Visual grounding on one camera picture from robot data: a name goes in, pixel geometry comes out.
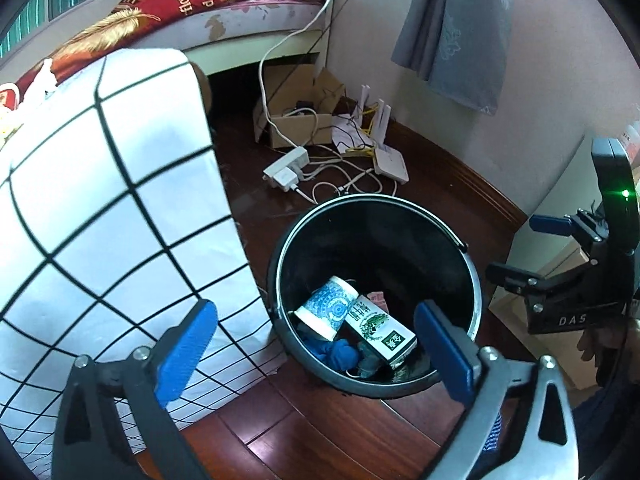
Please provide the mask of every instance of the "paper cup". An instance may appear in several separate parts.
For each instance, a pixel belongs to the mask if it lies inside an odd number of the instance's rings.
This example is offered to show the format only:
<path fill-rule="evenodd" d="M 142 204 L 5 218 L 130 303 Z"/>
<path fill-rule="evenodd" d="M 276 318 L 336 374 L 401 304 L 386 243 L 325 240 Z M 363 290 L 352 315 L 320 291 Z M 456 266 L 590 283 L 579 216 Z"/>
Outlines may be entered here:
<path fill-rule="evenodd" d="M 337 276 L 316 290 L 296 316 L 327 341 L 333 341 L 359 293 Z"/>

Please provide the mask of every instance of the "cardboard box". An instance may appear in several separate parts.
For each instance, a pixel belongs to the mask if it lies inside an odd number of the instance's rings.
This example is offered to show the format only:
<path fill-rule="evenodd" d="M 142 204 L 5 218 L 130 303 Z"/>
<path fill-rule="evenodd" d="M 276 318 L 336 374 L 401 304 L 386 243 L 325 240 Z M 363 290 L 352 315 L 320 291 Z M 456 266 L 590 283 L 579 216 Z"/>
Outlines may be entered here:
<path fill-rule="evenodd" d="M 264 87 L 271 120 L 284 136 L 299 146 L 332 142 L 332 114 L 345 91 L 344 85 L 325 68 L 314 79 L 315 69 L 311 64 L 298 67 L 276 65 L 264 69 Z M 318 113 L 318 130 L 311 142 L 309 139 L 316 125 L 313 115 L 283 117 L 295 110 L 298 101 L 313 102 Z M 268 129 L 272 148 L 290 147 L 290 144 L 276 133 L 274 127 L 267 123 L 262 99 L 259 98 L 254 108 L 255 142 L 260 140 L 265 128 Z"/>
<path fill-rule="evenodd" d="M 549 277 L 580 266 L 586 261 L 588 258 L 580 250 L 578 243 L 572 240 L 556 258 L 537 272 Z M 591 391 L 595 386 L 597 370 L 594 361 L 582 361 L 580 358 L 582 353 L 576 348 L 582 331 L 529 334 L 524 299 L 514 294 L 508 294 L 500 300 L 493 301 L 489 309 L 536 358 L 546 354 L 556 358 L 562 369 L 567 390 Z"/>

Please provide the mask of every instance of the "baseboard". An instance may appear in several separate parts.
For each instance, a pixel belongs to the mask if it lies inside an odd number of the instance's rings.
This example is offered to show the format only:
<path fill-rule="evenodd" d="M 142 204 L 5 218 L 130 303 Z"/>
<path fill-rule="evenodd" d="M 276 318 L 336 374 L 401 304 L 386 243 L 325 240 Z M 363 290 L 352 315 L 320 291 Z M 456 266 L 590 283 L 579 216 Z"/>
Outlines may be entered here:
<path fill-rule="evenodd" d="M 443 186 L 458 184 L 456 189 L 462 188 L 466 198 L 473 200 L 484 212 L 493 214 L 513 233 L 527 221 L 527 215 L 479 173 L 407 126 L 392 121 L 386 142 L 400 150 L 405 158 L 418 158 L 419 166 L 436 182 Z"/>

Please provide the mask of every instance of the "trash can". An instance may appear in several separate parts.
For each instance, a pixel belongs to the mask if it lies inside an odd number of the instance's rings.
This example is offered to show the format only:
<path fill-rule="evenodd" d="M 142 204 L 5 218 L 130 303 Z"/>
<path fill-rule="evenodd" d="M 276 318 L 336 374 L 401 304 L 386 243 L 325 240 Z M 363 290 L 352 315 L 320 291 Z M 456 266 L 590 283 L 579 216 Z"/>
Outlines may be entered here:
<path fill-rule="evenodd" d="M 432 299 L 474 339 L 482 300 L 466 245 L 426 209 L 378 194 L 329 200 L 299 218 L 282 237 L 268 270 L 268 311 L 287 351 L 335 388 L 373 399 L 404 397 L 438 382 L 418 347 L 396 370 L 368 380 L 336 372 L 303 345 L 293 312 L 331 276 L 355 280 L 359 293 L 383 291 L 392 317 L 413 329 L 414 309 Z"/>

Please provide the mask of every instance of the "white router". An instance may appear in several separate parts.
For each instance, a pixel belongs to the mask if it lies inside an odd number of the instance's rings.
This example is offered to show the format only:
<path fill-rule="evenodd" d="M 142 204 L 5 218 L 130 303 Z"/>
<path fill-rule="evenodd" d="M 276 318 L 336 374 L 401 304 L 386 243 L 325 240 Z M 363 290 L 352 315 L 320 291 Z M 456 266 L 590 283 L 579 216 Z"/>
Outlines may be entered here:
<path fill-rule="evenodd" d="M 353 113 L 353 120 L 359 128 L 362 127 L 362 113 L 367 105 L 370 92 L 369 85 L 362 85 L 358 106 Z M 373 167 L 376 174 L 385 175 L 400 182 L 400 184 L 406 184 L 409 182 L 409 173 L 402 153 L 385 144 L 386 130 L 390 119 L 391 106 L 385 104 L 382 99 L 378 99 L 378 108 L 372 119 L 370 133 L 370 138 L 375 143 Z"/>

